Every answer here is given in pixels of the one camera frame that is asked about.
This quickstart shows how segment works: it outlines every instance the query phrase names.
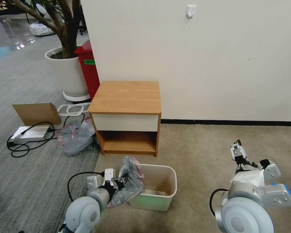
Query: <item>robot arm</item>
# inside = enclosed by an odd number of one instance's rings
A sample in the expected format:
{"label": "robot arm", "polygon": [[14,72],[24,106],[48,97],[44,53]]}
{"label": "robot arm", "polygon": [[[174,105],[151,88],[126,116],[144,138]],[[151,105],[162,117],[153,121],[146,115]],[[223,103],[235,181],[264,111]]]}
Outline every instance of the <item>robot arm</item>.
{"label": "robot arm", "polygon": [[104,182],[102,176],[95,174],[86,178],[87,196],[73,201],[67,209],[62,233],[90,233],[100,219],[101,212],[106,208],[116,189],[122,188],[123,181],[115,182],[115,169],[106,169]]}
{"label": "robot arm", "polygon": [[237,169],[230,189],[222,194],[221,205],[215,211],[219,229],[228,233],[273,233],[273,223],[265,208],[291,206],[291,192],[286,185],[265,185],[265,180],[281,175],[278,167],[267,159],[258,165],[250,163],[240,140],[231,145],[231,154]]}

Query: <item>gray plastic bag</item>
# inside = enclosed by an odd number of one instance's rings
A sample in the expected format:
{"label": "gray plastic bag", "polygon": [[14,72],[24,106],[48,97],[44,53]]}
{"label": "gray plastic bag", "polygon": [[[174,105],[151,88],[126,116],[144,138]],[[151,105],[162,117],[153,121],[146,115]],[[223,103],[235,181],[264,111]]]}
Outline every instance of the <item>gray plastic bag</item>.
{"label": "gray plastic bag", "polygon": [[128,156],[123,158],[118,179],[124,180],[124,188],[116,190],[108,203],[109,208],[128,202],[145,190],[141,164],[135,158]]}
{"label": "gray plastic bag", "polygon": [[81,153],[94,141],[95,129],[89,117],[80,124],[75,122],[55,132],[58,141],[64,146],[68,156]]}

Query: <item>white wall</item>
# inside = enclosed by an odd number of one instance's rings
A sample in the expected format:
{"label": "white wall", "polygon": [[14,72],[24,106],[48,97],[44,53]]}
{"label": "white wall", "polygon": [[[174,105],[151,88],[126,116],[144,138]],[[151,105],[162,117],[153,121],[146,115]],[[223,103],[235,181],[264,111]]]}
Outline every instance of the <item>white wall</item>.
{"label": "white wall", "polygon": [[291,121],[291,0],[82,6],[100,80],[159,81],[162,118]]}

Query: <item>cardboard sheet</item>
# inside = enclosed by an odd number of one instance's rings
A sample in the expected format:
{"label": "cardboard sheet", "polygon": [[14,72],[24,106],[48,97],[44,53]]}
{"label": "cardboard sheet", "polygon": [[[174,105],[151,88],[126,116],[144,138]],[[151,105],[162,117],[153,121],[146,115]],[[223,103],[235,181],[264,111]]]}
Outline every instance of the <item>cardboard sheet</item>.
{"label": "cardboard sheet", "polygon": [[57,109],[52,103],[12,105],[25,125],[32,126],[42,121],[49,121],[54,125],[61,123]]}

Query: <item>bedside table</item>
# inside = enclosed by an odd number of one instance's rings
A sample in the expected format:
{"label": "bedside table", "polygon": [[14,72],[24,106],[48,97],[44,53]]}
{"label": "bedside table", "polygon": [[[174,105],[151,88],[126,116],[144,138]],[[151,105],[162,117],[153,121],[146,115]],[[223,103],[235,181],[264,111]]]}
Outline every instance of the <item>bedside table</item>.
{"label": "bedside table", "polygon": [[161,122],[158,82],[103,81],[88,113],[103,155],[157,157]]}

